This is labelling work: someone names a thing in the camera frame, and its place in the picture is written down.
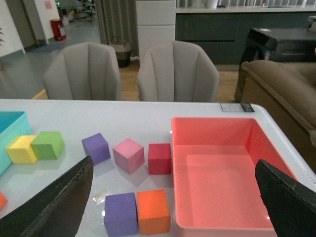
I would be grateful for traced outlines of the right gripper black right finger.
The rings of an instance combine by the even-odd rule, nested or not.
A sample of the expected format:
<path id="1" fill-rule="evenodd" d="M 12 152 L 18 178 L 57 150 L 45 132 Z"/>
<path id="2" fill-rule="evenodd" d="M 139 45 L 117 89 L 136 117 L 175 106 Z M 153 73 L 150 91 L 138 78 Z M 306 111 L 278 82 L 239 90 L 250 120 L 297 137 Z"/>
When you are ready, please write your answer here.
<path id="1" fill-rule="evenodd" d="M 278 237 L 316 235 L 316 193 L 267 161 L 255 166 L 261 199 Z"/>

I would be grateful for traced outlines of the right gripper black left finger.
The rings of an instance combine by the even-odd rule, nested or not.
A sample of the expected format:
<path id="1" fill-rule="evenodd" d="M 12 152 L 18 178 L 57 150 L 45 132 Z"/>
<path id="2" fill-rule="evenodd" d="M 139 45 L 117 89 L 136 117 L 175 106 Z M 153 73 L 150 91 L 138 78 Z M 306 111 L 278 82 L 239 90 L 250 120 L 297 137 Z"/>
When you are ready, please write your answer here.
<path id="1" fill-rule="evenodd" d="M 2 237 L 74 237 L 90 195 L 90 156 L 0 220 Z"/>

